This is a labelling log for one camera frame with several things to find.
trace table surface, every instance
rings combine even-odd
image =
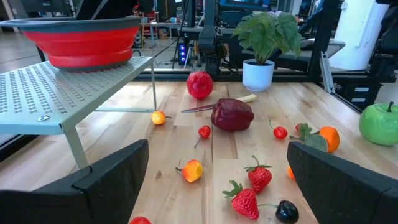
[[[0,133],[63,134],[147,68],[133,57],[102,72],[70,73],[42,62],[0,74]],[[48,116],[45,121],[39,117]]]
[[[143,215],[152,223],[278,223],[273,208],[260,208],[258,221],[237,215],[231,199],[221,193],[231,190],[231,179],[249,187],[243,167],[254,165],[252,155],[273,166],[272,181],[257,201],[290,200],[300,211],[298,223],[317,223],[297,184],[286,175],[289,140],[273,137],[269,119],[273,126],[286,127],[289,134],[295,134],[297,123],[308,123],[314,129],[332,125],[341,137],[335,156],[398,179],[398,146],[382,147],[363,139],[358,130],[359,114],[312,83],[273,83],[249,103],[255,118],[248,130],[227,133],[212,127],[211,138],[193,148],[198,128],[211,126],[211,111],[182,114],[181,110],[250,93],[241,83],[218,82],[207,99],[197,101],[187,93],[184,82],[160,82],[159,110],[172,117],[163,126],[154,126],[150,113],[93,112],[78,125],[78,132],[89,162],[138,139],[148,139],[149,163],[132,218]],[[151,83],[130,82],[106,104],[148,107],[151,97]],[[175,170],[190,159],[204,166],[203,176],[192,184]],[[0,189],[34,190],[74,171],[75,161],[65,138],[41,136],[0,163]]]

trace red collapsible bowl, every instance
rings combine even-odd
[[[140,19],[76,21],[67,18],[20,19],[0,26],[20,27],[27,38],[45,52],[50,63],[71,72],[113,68],[132,57]]]

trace knife blade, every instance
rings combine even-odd
[[[237,100],[240,100],[243,103],[249,103],[249,102],[252,102],[253,100],[255,100],[256,98],[257,98],[256,95],[250,94],[248,96],[237,98]],[[210,109],[213,109],[215,106],[216,106],[216,103],[213,103],[213,104],[206,105],[206,106],[199,106],[196,108],[183,110],[183,111],[181,111],[181,113],[193,113],[193,112],[198,112],[198,111],[210,110]]]

